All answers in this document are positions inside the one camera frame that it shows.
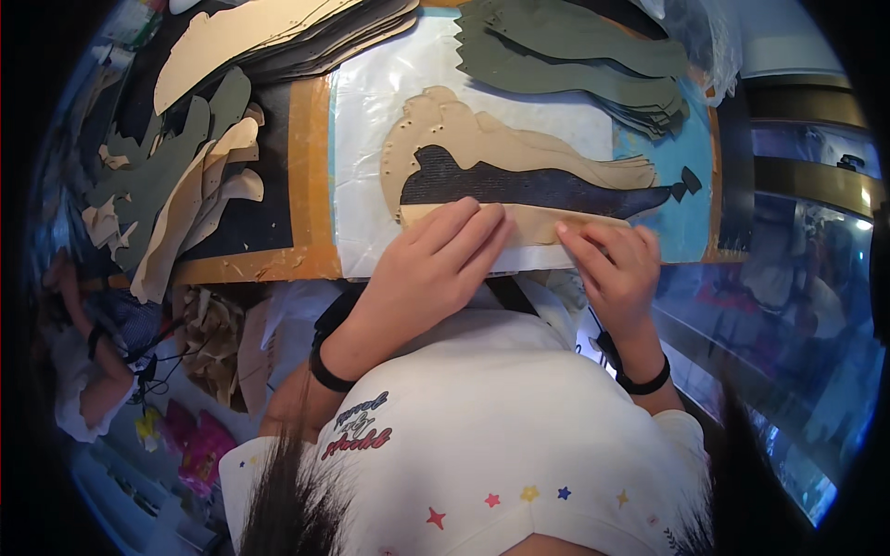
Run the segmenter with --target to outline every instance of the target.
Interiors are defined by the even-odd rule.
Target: red star
[[[426,522],[427,523],[435,523],[437,526],[439,526],[439,529],[444,531],[445,528],[442,526],[442,518],[444,518],[444,517],[445,517],[444,513],[436,513],[436,510],[434,510],[433,508],[430,508],[430,519],[427,520]]]

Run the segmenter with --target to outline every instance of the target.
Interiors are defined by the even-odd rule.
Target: yellow star
[[[619,510],[621,509],[621,506],[624,505],[624,502],[630,502],[630,499],[627,498],[627,490],[625,488],[622,488],[621,494],[619,494],[618,496],[615,496],[615,497],[618,498],[618,509]]]
[[[519,495],[519,497],[520,497],[522,500],[525,500],[526,502],[531,502],[532,500],[534,500],[534,499],[537,498],[538,496],[541,496],[541,494],[538,492],[538,487],[536,487],[536,486],[531,486],[531,487],[526,487],[526,488],[524,488],[524,489],[522,490],[522,494]]]

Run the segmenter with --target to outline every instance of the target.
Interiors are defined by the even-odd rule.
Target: pink plastic bag
[[[195,417],[189,413],[188,409],[175,399],[171,399],[167,403],[167,414],[164,415],[164,420],[161,422],[160,434],[168,453],[185,453],[186,445],[197,428]]]
[[[201,497],[210,496],[211,487],[219,477],[219,461],[237,444],[206,410],[198,414],[198,428],[189,438],[179,466],[179,480]]]

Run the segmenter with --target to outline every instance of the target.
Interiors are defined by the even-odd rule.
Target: black wristband
[[[321,336],[322,334],[315,334],[315,341],[312,343],[312,353],[309,356],[309,370],[312,372],[315,380],[319,381],[322,386],[328,390],[345,394],[352,390],[355,382],[345,381],[332,375],[328,368],[325,367],[325,364],[321,362],[321,344],[328,337],[326,334],[324,337]]]
[[[627,375],[624,374],[624,371],[618,371],[615,374],[615,381],[627,391],[628,394],[633,396],[645,396],[646,394],[652,394],[655,391],[658,391],[670,378],[670,363],[668,363],[668,356],[665,355],[665,366],[661,368],[661,372],[658,376],[647,382],[646,384],[637,384],[630,380]]]
[[[90,349],[87,355],[92,361],[96,357],[96,345],[99,344],[99,338],[103,334],[108,334],[108,330],[105,329],[100,322],[96,322],[93,326],[93,330],[90,331],[90,337],[86,339],[86,345]]]

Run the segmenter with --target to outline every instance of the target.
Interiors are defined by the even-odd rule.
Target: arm
[[[660,274],[658,239],[642,226],[588,224],[577,231],[558,223],[556,233],[578,261],[587,299],[611,334],[625,375],[637,384],[651,381],[664,366],[650,314]],[[670,379],[657,391],[631,399],[650,415],[684,410]]]
[[[328,371],[357,381],[402,345],[466,306],[513,233],[502,205],[467,197],[442,205],[386,248],[349,317],[321,344]],[[345,394],[322,386],[302,363],[272,394],[260,436],[303,423],[317,442]]]
[[[64,250],[56,254],[53,265],[46,273],[44,284],[61,293],[71,322],[84,340],[88,340],[93,331],[93,323],[80,303],[77,271]],[[120,403],[133,386],[133,371],[124,363],[108,336],[100,336],[96,343],[94,360],[103,375],[90,381],[80,392],[80,415],[84,417],[88,429],[101,423],[102,417]]]

